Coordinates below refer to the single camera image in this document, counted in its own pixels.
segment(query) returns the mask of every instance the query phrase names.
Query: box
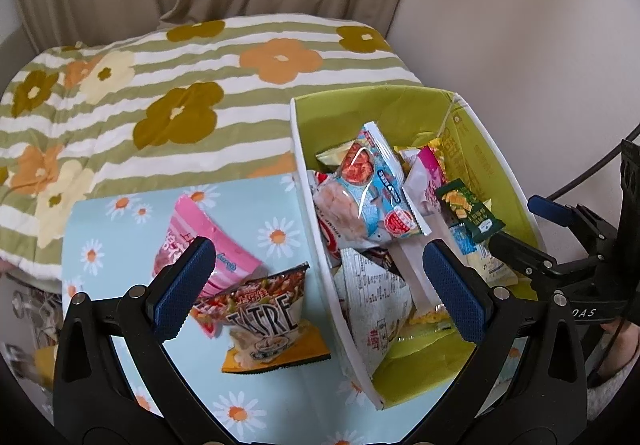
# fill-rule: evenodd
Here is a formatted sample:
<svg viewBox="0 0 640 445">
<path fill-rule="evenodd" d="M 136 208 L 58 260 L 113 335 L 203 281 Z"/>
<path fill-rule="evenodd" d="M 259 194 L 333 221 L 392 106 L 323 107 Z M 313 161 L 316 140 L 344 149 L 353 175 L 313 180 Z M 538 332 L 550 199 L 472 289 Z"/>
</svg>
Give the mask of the box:
<svg viewBox="0 0 640 445">
<path fill-rule="evenodd" d="M 386 364 L 388 367 L 385 365 L 380 375 L 378 368 L 375 381 L 369 378 L 340 310 L 306 170 L 322 170 L 315 155 L 355 138 L 367 121 L 375 121 L 392 146 L 410 145 L 417 133 L 441 132 L 448 178 L 462 178 L 482 201 L 492 199 L 492 211 L 505 221 L 511 235 L 543 248 L 536 221 L 527 210 L 526 198 L 506 160 L 469 105 L 458 94 L 441 89 L 367 86 L 308 94 L 290 102 L 290 121 L 301 184 L 298 193 L 306 210 L 305 221 L 324 289 L 322 296 L 331 314 L 343 371 L 357 381 L 377 409 L 401 403 L 449 380 L 473 349 L 457 333 L 420 351 L 425 353 L 424 359 L 412 355 L 404 364 Z M 519 297 L 532 297 L 527 281 L 523 279 L 518 284 Z"/>
</svg>

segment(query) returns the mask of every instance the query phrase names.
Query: daisy print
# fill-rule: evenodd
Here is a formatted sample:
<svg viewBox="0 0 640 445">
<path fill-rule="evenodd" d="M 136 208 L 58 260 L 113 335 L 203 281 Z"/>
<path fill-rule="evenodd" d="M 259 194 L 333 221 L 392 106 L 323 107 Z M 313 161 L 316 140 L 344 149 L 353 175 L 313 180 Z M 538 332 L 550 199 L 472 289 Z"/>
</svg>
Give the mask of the daisy print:
<svg viewBox="0 0 640 445">
<path fill-rule="evenodd" d="M 152 400 L 151 395 L 149 394 L 146 387 L 136 387 L 133 390 L 133 395 L 136 397 L 136 402 L 140 407 L 142 407 L 142 409 L 146 409 L 147 411 L 157 414 L 158 416 L 162 416 L 162 414 L 160 414 L 158 406 Z"/>
<path fill-rule="evenodd" d="M 216 192 L 216 189 L 215 185 L 201 185 L 189 187 L 184 193 L 199 206 L 200 210 L 204 210 L 216 206 L 216 198 L 220 197 L 220 192 Z"/>
<path fill-rule="evenodd" d="M 142 203 L 133 207 L 133 218 L 136 220 L 137 225 L 144 225 L 150 218 L 153 209 L 151 205 Z"/>
<path fill-rule="evenodd" d="M 73 279 L 69 279 L 69 281 L 62 282 L 62 308 L 63 313 L 69 309 L 69 304 L 71 304 L 71 297 L 73 297 L 79 291 L 84 291 L 84 285 L 82 284 L 82 279 L 80 277 L 74 277 Z"/>
<path fill-rule="evenodd" d="M 292 220 L 287 221 L 286 218 L 282 218 L 280 221 L 278 221 L 278 218 L 273 218 L 273 222 L 265 222 L 265 228 L 258 229 L 258 246 L 268 248 L 267 257 L 274 251 L 278 258 L 283 255 L 285 257 L 293 256 L 291 247 L 300 247 L 300 241 L 296 240 L 296 236 L 300 235 L 300 231 L 291 230 L 293 224 Z"/>
<path fill-rule="evenodd" d="M 367 395 L 362 392 L 362 389 L 351 380 L 340 382 L 340 385 L 338 386 L 338 395 L 343 395 L 344 393 L 348 393 L 347 398 L 344 401 L 345 405 L 351 405 L 355 402 L 362 407 L 364 405 L 364 401 L 367 399 Z"/>
<path fill-rule="evenodd" d="M 137 194 L 118 196 L 107 205 L 107 216 L 110 216 L 113 221 L 116 217 L 122 216 L 125 210 L 130 210 L 137 201 Z"/>
<path fill-rule="evenodd" d="M 254 409 L 257 404 L 258 400 L 255 398 L 245 403 L 242 391 L 240 391 L 237 398 L 233 393 L 229 393 L 228 399 L 220 395 L 220 403 L 213 403 L 215 408 L 213 415 L 230 431 L 235 428 L 238 436 L 242 439 L 245 430 L 255 432 L 255 429 L 265 429 L 267 427 L 260 420 L 261 417 L 267 416 L 267 412 L 261 409 Z"/>
<path fill-rule="evenodd" d="M 327 436 L 327 441 L 322 445 L 361 445 L 363 439 L 362 436 L 358 436 L 356 431 L 349 432 L 347 430 L 342 434 L 337 432 L 335 436 Z"/>
<path fill-rule="evenodd" d="M 84 271 L 88 271 L 91 275 L 98 275 L 98 268 L 102 268 L 101 259 L 104 253 L 100 251 L 101 249 L 102 244 L 97 239 L 87 241 L 82 247 L 80 262 L 84 263 Z"/>
<path fill-rule="evenodd" d="M 285 192 L 291 192 L 294 188 L 296 188 L 296 182 L 293 180 L 293 174 L 285 174 L 280 179 L 280 183 L 284 186 Z"/>
</svg>

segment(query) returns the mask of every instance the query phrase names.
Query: bedspread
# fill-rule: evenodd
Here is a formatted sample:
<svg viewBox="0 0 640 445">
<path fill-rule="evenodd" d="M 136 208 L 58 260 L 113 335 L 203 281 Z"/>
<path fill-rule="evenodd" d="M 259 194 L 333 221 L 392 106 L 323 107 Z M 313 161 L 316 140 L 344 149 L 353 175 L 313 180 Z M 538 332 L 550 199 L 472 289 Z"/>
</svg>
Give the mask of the bedspread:
<svg viewBox="0 0 640 445">
<path fill-rule="evenodd" d="M 0 100 L 0 259 L 60 279 L 77 201 L 293 171 L 290 99 L 372 83 L 420 85 L 373 28 L 302 14 L 47 50 Z"/>
</svg>

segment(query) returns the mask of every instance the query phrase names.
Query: screw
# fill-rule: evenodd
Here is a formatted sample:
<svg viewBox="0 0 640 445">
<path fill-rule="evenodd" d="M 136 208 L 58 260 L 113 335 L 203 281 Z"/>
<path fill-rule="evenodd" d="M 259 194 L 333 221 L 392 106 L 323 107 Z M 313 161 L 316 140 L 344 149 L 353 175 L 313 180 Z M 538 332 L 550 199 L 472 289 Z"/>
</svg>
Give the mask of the screw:
<svg viewBox="0 0 640 445">
<path fill-rule="evenodd" d="M 498 286 L 497 288 L 494 288 L 494 296 L 500 300 L 506 300 L 509 298 L 509 290 L 507 290 L 507 288 L 504 288 L 502 286 Z"/>
<path fill-rule="evenodd" d="M 82 304 L 84 302 L 84 300 L 86 299 L 86 293 L 84 292 L 79 292 L 76 293 L 73 297 L 71 297 L 71 304 Z"/>
<path fill-rule="evenodd" d="M 136 286 L 132 286 L 129 289 L 129 297 L 133 299 L 138 299 L 145 294 L 146 288 L 142 284 L 138 284 Z"/>
<path fill-rule="evenodd" d="M 564 295 L 556 293 L 554 295 L 554 302 L 559 306 L 566 306 L 566 297 Z"/>
</svg>

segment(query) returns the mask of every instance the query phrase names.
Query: bed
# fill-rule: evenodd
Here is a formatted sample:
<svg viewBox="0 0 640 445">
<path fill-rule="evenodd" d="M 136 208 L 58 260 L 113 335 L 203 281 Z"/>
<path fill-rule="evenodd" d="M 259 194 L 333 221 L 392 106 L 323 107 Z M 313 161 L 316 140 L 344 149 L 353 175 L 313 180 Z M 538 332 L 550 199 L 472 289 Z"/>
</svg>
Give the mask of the bed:
<svg viewBox="0 0 640 445">
<path fill-rule="evenodd" d="M 375 29 L 304 14 L 50 48 L 0 101 L 0 259 L 59 280 L 78 201 L 293 171 L 290 99 L 372 83 L 421 85 Z"/>
</svg>

